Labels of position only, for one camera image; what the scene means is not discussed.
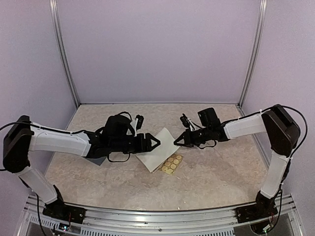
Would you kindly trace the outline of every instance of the marble-patterned floor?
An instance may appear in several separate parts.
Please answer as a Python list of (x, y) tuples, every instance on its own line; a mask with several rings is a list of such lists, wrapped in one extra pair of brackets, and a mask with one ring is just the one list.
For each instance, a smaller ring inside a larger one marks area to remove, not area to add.
[[(185, 129), (179, 117), (185, 113), (200, 124), (197, 112), (214, 107), (221, 121), (239, 117), (234, 105), (126, 104), (82, 105), (68, 130), (95, 131), (110, 115), (128, 111), (144, 116), (141, 132), (157, 134), (166, 127), (174, 138)], [(56, 153), (46, 177), (61, 191), (66, 202), (95, 207), (133, 210), (184, 210), (222, 207), (254, 201), (266, 168), (251, 136), (218, 143), (200, 150), (181, 147), (183, 161), (170, 176), (151, 174), (132, 155), (125, 163), (101, 166), (70, 154)], [(111, 154), (111, 159), (126, 156)]]

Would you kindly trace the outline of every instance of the wire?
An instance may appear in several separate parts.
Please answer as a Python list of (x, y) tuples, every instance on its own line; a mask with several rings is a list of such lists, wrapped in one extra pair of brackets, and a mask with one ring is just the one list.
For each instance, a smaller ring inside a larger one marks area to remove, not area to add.
[(129, 160), (129, 158), (130, 158), (130, 153), (129, 153), (129, 155), (128, 155), (128, 158), (126, 159), (126, 160), (124, 160), (124, 161), (112, 161), (111, 159), (109, 159), (109, 156), (108, 156), (108, 161), (109, 162), (111, 162), (111, 163), (116, 163), (116, 162), (120, 162), (120, 163), (123, 163), (123, 162), (126, 162), (126, 161), (128, 161)]
[(212, 145), (212, 146), (204, 146), (204, 147), (200, 147), (200, 145), (199, 146), (197, 146), (199, 149), (205, 149), (205, 148), (214, 148), (216, 145), (217, 145), (217, 141), (216, 140), (213, 140), (214, 142), (215, 142), (215, 144), (214, 145)]
[(199, 129), (202, 129), (199, 125), (197, 125), (196, 123), (192, 122), (195, 126), (197, 126)]
[(268, 231), (268, 233), (269, 233), (270, 231), (272, 231), (272, 230), (275, 228), (275, 226), (277, 225), (277, 223), (278, 223), (278, 221), (279, 221), (280, 215), (281, 215), (283, 190), (280, 188), (279, 191), (281, 191), (281, 196), (280, 196), (280, 208), (279, 208), (278, 217), (277, 217), (277, 219), (276, 219), (275, 224), (272, 226), (271, 230)]
[(39, 196), (37, 194), (36, 194), (36, 196), (37, 196), (37, 216), (38, 216), (39, 226), (40, 226), (40, 229), (43, 232), (43, 234), (45, 236), (47, 236), (44, 229), (43, 229), (43, 226), (41, 225), (40, 214), (39, 214)]
[(129, 112), (120, 112), (120, 113), (118, 113), (117, 115), (122, 115), (122, 114), (127, 114), (127, 115), (129, 115), (130, 121), (132, 121), (132, 117), (131, 117), (131, 115), (130, 115)]
[(68, 232), (70, 231), (71, 228), (71, 212), (69, 213), (69, 228), (68, 228)]
[(293, 154), (294, 154), (294, 153), (300, 148), (300, 146), (304, 143), (304, 141), (305, 141), (305, 139), (306, 139), (306, 136), (307, 136), (307, 134), (308, 134), (308, 131), (309, 131), (309, 127), (308, 127), (308, 125), (307, 125), (307, 121), (306, 121), (304, 115), (303, 115), (300, 111), (298, 111), (298, 110), (295, 109), (295, 108), (288, 107), (288, 106), (283, 106), (283, 105), (281, 105), (281, 107), (290, 109), (290, 110), (292, 110), (292, 111), (295, 111), (296, 113), (298, 113), (298, 114), (302, 117), (302, 119), (303, 119), (303, 121), (304, 121), (304, 123), (305, 123), (305, 133), (304, 133), (304, 137), (303, 137), (303, 139), (301, 140), (301, 142), (299, 143), (299, 145), (298, 145), (298, 146), (293, 150), (293, 152), (291, 153), (290, 157), (292, 157)]
[(228, 122), (231, 122), (231, 121), (236, 121), (236, 120), (240, 120), (240, 119), (245, 119), (245, 118), (248, 118), (248, 117), (251, 117), (251, 116), (254, 116), (254, 115), (257, 115), (257, 114), (260, 114), (260, 113), (263, 113), (263, 112), (266, 112), (268, 110), (270, 110), (271, 108), (273, 107), (282, 107), (282, 105), (275, 105), (275, 106), (272, 106), (272, 107), (268, 107), (262, 111), (259, 111), (259, 112), (254, 112), (254, 113), (251, 113), (249, 115), (246, 115), (246, 116), (243, 116), (243, 117), (239, 117), (239, 118), (235, 118), (235, 119), (229, 119), (229, 120), (226, 120), (224, 121), (223, 123), (228, 123)]
[(273, 223), (274, 220), (275, 220), (275, 215), (274, 215), (274, 213), (271, 213), (271, 223)]
[(56, 229), (56, 227), (55, 227), (55, 224), (54, 224), (54, 226), (53, 226), (53, 230), (51, 230), (51, 229), (50, 229), (50, 232), (51, 232), (53, 235), (55, 235), (55, 232), (56, 232), (56, 230), (55, 230), (55, 229)]
[(11, 125), (15, 125), (15, 124), (25, 124), (25, 125), (29, 125), (29, 126), (32, 126), (32, 127), (35, 127), (35, 128), (39, 128), (39, 129), (43, 129), (43, 130), (49, 130), (49, 131), (54, 131), (54, 132), (62, 133), (62, 134), (78, 134), (78, 133), (81, 133), (81, 132), (86, 131), (85, 129), (82, 129), (82, 130), (79, 130), (79, 131), (74, 131), (74, 132), (71, 132), (71, 131), (63, 131), (63, 130), (48, 128), (48, 127), (42, 127), (42, 126), (39, 126), (39, 125), (36, 125), (36, 124), (33, 124), (33, 123), (19, 122), (19, 121), (11, 122), (11, 123), (5, 124), (4, 126), (2, 126), (2, 127), (0, 128), (0, 131), (2, 131), (3, 129), (5, 129), (5, 128), (11, 126)]

